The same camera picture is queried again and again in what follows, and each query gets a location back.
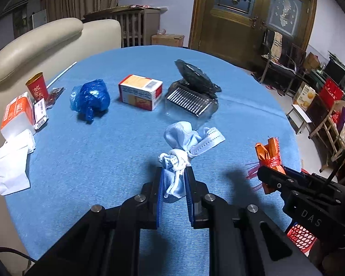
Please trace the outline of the wooden double door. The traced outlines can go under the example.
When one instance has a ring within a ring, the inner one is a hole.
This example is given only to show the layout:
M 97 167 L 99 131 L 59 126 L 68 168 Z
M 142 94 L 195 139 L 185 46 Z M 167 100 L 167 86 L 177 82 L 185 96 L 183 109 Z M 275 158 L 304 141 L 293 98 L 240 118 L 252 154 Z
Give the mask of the wooden double door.
M 266 30 L 306 49 L 315 13 L 316 0 L 194 0 L 189 48 L 251 69 Z

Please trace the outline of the cardboard box by wall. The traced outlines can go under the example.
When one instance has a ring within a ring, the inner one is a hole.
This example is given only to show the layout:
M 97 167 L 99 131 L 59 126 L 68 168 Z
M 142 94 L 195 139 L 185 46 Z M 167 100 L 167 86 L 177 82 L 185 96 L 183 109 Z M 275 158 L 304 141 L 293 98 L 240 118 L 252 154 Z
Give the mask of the cardboard box by wall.
M 180 34 L 155 34 L 151 37 L 152 45 L 182 47 L 184 35 Z

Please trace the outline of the yellow printed carton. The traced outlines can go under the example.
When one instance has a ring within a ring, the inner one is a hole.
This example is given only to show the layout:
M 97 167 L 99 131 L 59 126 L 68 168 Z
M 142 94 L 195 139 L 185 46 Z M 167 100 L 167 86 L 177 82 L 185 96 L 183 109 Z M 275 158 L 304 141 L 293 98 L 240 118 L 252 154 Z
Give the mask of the yellow printed carton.
M 316 95 L 317 93 L 312 87 L 302 82 L 292 99 L 292 103 L 299 105 L 302 110 L 306 111 Z

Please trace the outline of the purple cushion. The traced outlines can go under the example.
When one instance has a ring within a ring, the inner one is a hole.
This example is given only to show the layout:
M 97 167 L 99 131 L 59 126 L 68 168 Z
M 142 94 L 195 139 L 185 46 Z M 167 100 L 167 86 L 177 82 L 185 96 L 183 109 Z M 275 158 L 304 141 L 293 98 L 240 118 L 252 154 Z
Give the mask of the purple cushion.
M 342 131 L 344 124 L 345 124 L 345 107 L 342 108 L 340 117 L 336 124 L 337 130 L 339 133 Z

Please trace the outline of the white purple medicine box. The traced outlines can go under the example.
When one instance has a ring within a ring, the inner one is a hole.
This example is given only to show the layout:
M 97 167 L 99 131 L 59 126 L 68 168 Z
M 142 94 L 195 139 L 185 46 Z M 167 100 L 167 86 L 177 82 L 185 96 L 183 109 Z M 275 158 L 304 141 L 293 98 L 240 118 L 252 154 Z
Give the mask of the white purple medicine box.
M 42 98 L 36 104 L 34 104 L 33 109 L 35 117 L 34 129 L 38 131 L 48 121 L 45 99 Z

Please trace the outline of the clear plastic tray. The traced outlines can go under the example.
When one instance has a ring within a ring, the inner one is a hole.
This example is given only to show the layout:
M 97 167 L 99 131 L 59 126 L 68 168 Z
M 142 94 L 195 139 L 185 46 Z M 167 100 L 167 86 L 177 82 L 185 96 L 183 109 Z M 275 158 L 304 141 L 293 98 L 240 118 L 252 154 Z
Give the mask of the clear plastic tray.
M 191 90 L 184 83 L 174 82 L 165 95 L 164 109 L 170 121 L 188 121 L 197 130 L 217 112 L 218 103 Z

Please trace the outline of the blue table cloth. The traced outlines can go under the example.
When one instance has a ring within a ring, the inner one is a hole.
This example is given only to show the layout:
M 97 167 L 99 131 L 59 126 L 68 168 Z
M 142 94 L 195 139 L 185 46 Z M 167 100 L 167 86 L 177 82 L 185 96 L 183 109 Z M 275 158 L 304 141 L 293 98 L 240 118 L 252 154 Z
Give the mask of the blue table cloth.
M 295 135 L 270 92 L 242 69 L 208 54 L 163 46 L 123 48 L 87 58 L 57 81 L 65 91 L 35 135 L 36 148 L 27 162 L 30 188 L 6 198 L 31 257 L 43 256 L 91 206 L 119 206 L 152 180 L 158 156 L 170 150 L 164 131 L 174 122 L 163 104 L 147 111 L 121 102 L 118 84 L 136 74 L 167 88 L 180 78 L 177 59 L 200 68 L 222 89 L 219 108 L 206 126 L 217 128 L 226 140 L 194 158 L 195 178 L 228 203 L 255 204 L 279 228 L 287 228 L 290 218 L 282 211 L 280 194 L 255 191 L 258 181 L 245 178 L 249 164 L 257 161 L 255 145 L 271 137 L 279 139 L 282 162 L 300 169 Z M 87 123 L 70 108 L 70 94 L 96 79 L 104 80 L 111 101 L 107 111 Z

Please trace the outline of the small white stool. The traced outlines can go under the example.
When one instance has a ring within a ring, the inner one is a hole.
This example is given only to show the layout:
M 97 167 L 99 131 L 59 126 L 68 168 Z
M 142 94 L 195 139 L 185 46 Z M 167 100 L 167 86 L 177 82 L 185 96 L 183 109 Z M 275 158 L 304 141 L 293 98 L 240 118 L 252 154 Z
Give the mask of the small white stool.
M 297 104 L 292 104 L 292 108 L 286 114 L 286 117 L 296 135 L 303 132 L 312 122 L 306 112 Z

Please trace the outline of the white folded tissue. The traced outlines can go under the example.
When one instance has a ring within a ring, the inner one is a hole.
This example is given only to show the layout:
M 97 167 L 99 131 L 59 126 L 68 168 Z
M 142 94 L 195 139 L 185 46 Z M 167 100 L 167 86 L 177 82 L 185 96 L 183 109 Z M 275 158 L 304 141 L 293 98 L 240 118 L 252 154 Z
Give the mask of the white folded tissue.
M 29 129 L 6 141 L 0 147 L 0 195 L 7 196 L 30 188 L 26 162 L 36 148 Z

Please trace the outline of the wooden radiator cover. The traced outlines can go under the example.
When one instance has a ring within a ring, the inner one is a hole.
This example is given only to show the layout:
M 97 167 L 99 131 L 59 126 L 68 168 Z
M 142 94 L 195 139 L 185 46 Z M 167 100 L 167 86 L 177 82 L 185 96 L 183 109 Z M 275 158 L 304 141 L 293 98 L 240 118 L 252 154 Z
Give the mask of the wooden radiator cover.
M 150 6 L 127 5 L 85 14 L 83 21 L 113 19 L 121 26 L 121 46 L 150 46 L 152 36 L 160 29 L 161 9 Z

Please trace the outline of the orange tissue pack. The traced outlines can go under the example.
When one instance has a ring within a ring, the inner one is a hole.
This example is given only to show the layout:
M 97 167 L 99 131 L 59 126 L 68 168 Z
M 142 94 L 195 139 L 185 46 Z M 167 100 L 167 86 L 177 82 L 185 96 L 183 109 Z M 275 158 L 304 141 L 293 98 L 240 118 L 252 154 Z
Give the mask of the orange tissue pack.
M 24 92 L 6 106 L 0 132 L 6 141 L 10 141 L 25 130 L 34 135 L 34 124 L 33 104 L 29 93 Z

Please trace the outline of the blue plastic bag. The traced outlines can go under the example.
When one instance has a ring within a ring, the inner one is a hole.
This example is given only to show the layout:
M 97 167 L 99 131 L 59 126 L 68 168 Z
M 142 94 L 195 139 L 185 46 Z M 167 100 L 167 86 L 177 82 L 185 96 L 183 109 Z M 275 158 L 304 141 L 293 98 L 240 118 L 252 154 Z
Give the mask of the blue plastic bag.
M 110 101 L 108 89 L 102 79 L 75 86 L 70 94 L 70 108 L 87 123 L 92 123 L 96 114 L 107 111 Z

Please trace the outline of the beige leather sofa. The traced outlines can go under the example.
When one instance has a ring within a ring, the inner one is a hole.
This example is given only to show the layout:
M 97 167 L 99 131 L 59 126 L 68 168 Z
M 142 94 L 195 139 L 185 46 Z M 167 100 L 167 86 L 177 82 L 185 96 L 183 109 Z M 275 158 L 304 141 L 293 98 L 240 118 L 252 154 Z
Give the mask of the beige leather sofa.
M 27 91 L 25 83 L 39 72 L 52 80 L 74 62 L 121 47 L 118 21 L 104 19 L 82 23 L 64 18 L 35 28 L 0 50 L 0 125 L 5 107 Z M 4 138 L 0 132 L 0 147 Z M 0 247 L 27 253 L 0 195 Z

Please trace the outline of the black monitor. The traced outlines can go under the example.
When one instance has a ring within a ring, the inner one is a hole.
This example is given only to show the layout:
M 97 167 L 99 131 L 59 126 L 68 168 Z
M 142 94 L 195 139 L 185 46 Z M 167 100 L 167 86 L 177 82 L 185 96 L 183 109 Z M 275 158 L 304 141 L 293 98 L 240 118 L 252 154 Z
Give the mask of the black monitor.
M 331 78 L 337 85 L 340 85 L 345 79 L 345 69 L 333 59 L 329 60 L 323 73 Z

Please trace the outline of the dark snack wrapper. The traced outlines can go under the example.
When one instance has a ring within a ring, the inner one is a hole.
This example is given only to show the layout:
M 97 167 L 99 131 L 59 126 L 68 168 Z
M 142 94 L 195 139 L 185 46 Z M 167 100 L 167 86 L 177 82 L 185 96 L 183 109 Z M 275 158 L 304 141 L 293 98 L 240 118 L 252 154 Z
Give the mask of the dark snack wrapper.
M 51 92 L 48 94 L 48 98 L 45 101 L 46 109 L 50 109 L 54 106 L 57 99 L 61 96 L 64 90 L 65 90 L 64 87 L 53 88 L 51 90 Z

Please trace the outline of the red paper cup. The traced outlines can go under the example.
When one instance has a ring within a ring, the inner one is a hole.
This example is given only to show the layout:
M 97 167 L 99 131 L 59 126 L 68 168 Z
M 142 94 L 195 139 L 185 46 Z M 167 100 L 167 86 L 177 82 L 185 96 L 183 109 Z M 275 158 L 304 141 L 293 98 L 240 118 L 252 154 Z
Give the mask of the red paper cup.
M 39 72 L 30 79 L 28 79 L 25 85 L 27 89 L 29 89 L 29 92 L 31 93 L 35 102 L 42 100 L 42 98 L 44 100 L 48 98 L 48 90 L 46 87 L 43 72 Z

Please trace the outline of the black plastic bag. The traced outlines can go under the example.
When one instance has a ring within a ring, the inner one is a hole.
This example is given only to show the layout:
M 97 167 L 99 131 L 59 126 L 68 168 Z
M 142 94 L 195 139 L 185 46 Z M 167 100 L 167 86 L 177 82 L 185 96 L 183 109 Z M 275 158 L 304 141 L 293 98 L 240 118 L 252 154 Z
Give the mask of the black plastic bag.
M 222 92 L 221 87 L 213 83 L 198 67 L 181 59 L 177 59 L 175 64 L 182 78 L 189 84 L 193 91 L 211 96 L 215 96 L 217 92 Z

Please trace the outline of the red mesh trash basket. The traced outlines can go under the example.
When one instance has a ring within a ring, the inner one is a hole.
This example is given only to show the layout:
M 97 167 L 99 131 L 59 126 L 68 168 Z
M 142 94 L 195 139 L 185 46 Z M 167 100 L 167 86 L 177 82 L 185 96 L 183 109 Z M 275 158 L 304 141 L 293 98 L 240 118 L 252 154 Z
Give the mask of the red mesh trash basket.
M 294 223 L 287 232 L 287 237 L 303 252 L 312 248 L 316 237 L 298 223 Z

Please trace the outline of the orange foil wrapper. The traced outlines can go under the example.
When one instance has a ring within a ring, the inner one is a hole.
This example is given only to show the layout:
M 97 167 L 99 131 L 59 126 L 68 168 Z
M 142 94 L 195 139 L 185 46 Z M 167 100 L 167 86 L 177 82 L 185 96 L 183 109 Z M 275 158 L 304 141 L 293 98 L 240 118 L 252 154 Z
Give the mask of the orange foil wrapper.
M 257 143 L 255 145 L 256 155 L 258 158 L 257 163 L 249 164 L 250 168 L 247 171 L 247 180 L 257 177 L 258 169 L 261 166 L 266 166 L 277 172 L 285 174 L 284 167 L 282 166 L 280 156 L 280 145 L 277 137 L 271 137 L 267 140 L 267 145 Z

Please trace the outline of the red gift bag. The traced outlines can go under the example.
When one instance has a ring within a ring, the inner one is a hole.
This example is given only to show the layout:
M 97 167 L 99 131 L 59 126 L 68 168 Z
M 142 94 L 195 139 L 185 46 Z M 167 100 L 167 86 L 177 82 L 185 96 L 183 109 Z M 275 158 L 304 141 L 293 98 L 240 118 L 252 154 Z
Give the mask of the red gift bag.
M 340 89 L 331 78 L 326 79 L 326 82 L 319 93 L 320 99 L 328 110 L 332 108 L 335 101 L 341 100 L 343 95 L 343 90 Z

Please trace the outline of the light blue face mask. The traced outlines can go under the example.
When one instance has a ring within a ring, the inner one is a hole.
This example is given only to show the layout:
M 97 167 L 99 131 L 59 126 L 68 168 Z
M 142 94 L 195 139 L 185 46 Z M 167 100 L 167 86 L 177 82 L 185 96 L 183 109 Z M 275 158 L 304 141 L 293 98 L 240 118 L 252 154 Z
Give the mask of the light blue face mask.
M 197 131 L 188 121 L 169 125 L 164 132 L 164 139 L 171 149 L 158 156 L 163 168 L 163 198 L 165 202 L 173 203 L 186 196 L 185 168 L 191 166 L 194 158 L 215 148 L 226 139 L 215 127 L 204 127 Z

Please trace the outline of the red orange medicine box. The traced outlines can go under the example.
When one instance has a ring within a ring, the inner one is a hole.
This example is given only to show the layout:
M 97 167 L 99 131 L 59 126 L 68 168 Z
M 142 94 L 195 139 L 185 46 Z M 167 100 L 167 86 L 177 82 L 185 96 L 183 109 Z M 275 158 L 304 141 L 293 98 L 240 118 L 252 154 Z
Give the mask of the red orange medicine box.
M 139 75 L 128 75 L 119 84 L 120 100 L 137 108 L 153 111 L 163 96 L 163 82 Z

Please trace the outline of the rattan chair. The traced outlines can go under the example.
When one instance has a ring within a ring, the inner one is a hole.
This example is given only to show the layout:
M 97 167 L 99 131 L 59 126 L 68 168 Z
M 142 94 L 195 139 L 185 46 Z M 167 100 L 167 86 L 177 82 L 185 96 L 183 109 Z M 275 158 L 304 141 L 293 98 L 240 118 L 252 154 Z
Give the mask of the rattan chair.
M 332 119 L 333 114 L 341 113 L 343 109 L 345 109 L 345 101 L 335 101 L 325 117 L 321 119 L 320 123 L 316 125 L 315 129 L 308 136 L 309 139 L 319 139 L 326 149 L 327 157 L 325 163 L 319 169 L 320 173 L 327 168 L 331 168 L 345 151 L 345 141 L 342 140 L 340 131 L 337 130 L 337 125 Z

